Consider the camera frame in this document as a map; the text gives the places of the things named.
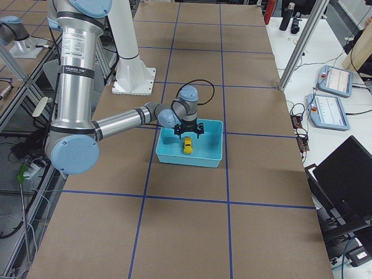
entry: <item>black screen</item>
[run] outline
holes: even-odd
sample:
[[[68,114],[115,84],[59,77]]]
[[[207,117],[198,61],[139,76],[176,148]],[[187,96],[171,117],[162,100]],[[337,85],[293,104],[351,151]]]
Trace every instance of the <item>black screen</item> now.
[[[355,137],[350,136],[313,173],[346,222],[372,215],[372,155]],[[372,255],[372,228],[355,234]]]

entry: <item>white desk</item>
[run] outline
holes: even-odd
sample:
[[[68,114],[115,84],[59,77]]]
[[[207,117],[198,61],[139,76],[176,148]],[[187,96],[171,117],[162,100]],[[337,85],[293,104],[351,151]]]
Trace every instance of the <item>white desk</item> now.
[[[279,25],[281,18],[273,17],[270,24],[266,26],[269,34],[273,54],[278,69],[284,69],[287,65],[292,51],[295,48],[295,41],[298,40],[301,31],[303,30],[307,19],[303,19],[299,26],[300,32],[296,35],[290,33],[290,25],[287,31],[280,31]],[[302,63],[317,63],[326,62],[330,59],[338,57],[343,49],[334,35],[331,27],[326,20],[320,20],[317,25],[306,49],[305,55],[302,56]],[[341,63],[345,59],[346,54],[343,53],[336,61],[330,61],[327,64],[335,67],[342,67]],[[284,93],[288,101],[293,103],[304,103],[305,95],[312,94],[313,87],[317,83],[319,70],[324,64],[318,65],[304,65],[296,70],[290,82],[288,83]],[[278,70],[279,76],[282,75],[283,70]],[[354,83],[363,83],[361,78],[354,74]],[[350,98],[342,98],[342,104],[345,112],[362,112],[372,109],[372,95],[368,90],[353,88],[352,96]],[[354,135],[358,141],[372,153],[372,113],[367,113],[359,116],[348,116],[350,130],[349,131],[334,131],[315,128],[311,120],[306,124],[308,113],[304,115],[303,126],[309,132],[309,148],[307,158],[304,163],[308,166],[312,163],[321,163],[336,147],[342,144],[350,135]],[[350,265],[345,266],[345,278],[367,279],[371,278],[370,270],[372,269],[372,262],[362,265],[358,268],[351,268]],[[341,278],[341,268],[334,270],[335,279]]]

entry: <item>blue bin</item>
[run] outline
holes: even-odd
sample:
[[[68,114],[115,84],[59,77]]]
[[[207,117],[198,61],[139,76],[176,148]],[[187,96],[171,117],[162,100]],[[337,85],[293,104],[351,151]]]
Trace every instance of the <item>blue bin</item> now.
[[[156,155],[162,163],[187,164],[199,167],[218,167],[222,160],[223,123],[218,120],[198,119],[204,123],[204,134],[183,133],[181,139],[173,129],[162,128],[156,147]],[[183,152],[183,138],[192,138],[193,153]]]

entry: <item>toy car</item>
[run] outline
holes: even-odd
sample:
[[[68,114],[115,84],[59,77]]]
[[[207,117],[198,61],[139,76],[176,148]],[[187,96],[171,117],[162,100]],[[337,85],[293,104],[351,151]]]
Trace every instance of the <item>toy car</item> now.
[[[184,137],[184,154],[192,154],[192,138]]]

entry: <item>red bottle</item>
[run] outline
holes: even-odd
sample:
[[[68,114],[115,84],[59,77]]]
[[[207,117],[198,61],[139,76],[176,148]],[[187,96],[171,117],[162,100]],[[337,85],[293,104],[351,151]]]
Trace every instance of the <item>red bottle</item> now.
[[[265,21],[265,24],[268,25],[270,22],[270,18],[273,14],[275,4],[277,3],[277,0],[269,0],[266,6],[265,14],[263,15],[263,20]]]

